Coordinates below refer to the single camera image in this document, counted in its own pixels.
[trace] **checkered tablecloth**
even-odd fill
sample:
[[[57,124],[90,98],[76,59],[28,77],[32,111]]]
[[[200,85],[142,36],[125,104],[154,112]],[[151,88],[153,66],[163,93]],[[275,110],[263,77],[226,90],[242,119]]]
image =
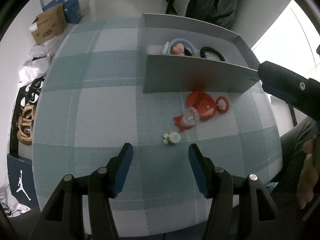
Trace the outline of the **checkered tablecloth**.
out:
[[[36,110],[33,171],[41,209],[65,174],[89,175],[118,155],[125,142],[134,155],[123,192],[110,200],[120,236],[145,236],[207,219],[210,200],[199,193],[188,161],[198,144],[232,175],[258,175],[267,183],[281,169],[279,133],[267,95],[257,83],[225,96],[231,107],[164,145],[178,131],[188,93],[143,94],[138,52],[139,18],[98,20],[73,27],[47,74]],[[85,229],[90,233],[84,197]]]

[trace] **blue gripper pad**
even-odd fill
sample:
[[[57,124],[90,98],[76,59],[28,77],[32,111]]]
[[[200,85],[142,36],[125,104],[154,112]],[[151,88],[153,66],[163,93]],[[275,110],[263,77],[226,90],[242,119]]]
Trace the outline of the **blue gripper pad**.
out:
[[[212,171],[196,144],[189,146],[188,158],[198,189],[207,198],[209,193],[213,191]]]
[[[133,148],[130,143],[125,143],[117,157],[113,157],[107,164],[109,170],[109,185],[108,191],[112,192],[114,197],[122,191],[125,179],[133,158]]]

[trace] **black beaded bracelet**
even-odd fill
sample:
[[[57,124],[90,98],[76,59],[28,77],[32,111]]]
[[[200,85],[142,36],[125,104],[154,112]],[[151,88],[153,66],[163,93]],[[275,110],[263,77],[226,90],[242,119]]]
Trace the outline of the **black beaded bracelet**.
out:
[[[201,56],[202,58],[207,58],[207,56],[205,55],[206,52],[211,52],[211,53],[213,53],[214,55],[216,55],[216,56],[220,59],[220,61],[226,61],[226,60],[224,59],[224,57],[222,56],[222,54],[221,54],[219,51],[217,51],[217,50],[215,50],[215,49],[213,49],[213,48],[210,48],[210,47],[203,47],[203,48],[200,50],[200,56]]]

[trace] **blue box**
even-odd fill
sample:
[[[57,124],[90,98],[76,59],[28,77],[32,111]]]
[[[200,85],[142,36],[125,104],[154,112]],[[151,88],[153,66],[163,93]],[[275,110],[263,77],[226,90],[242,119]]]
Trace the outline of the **blue box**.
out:
[[[46,11],[46,10],[48,10],[48,9],[50,9],[50,8],[58,5],[58,4],[61,4],[61,3],[64,5],[65,0],[58,0],[58,1],[50,2],[50,3],[48,3],[46,6],[44,6],[44,7],[42,8],[42,10],[43,10],[43,11]]]
[[[81,12],[78,0],[67,0],[63,5],[67,23],[78,24],[81,21]]]

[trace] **paper label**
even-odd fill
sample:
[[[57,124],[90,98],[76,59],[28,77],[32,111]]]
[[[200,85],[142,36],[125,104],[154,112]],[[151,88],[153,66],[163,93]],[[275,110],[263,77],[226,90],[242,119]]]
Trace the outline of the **paper label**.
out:
[[[34,32],[34,31],[36,31],[37,29],[38,29],[37,23],[34,23],[33,25],[31,25],[31,26],[29,27],[29,30],[30,30],[31,32]]]

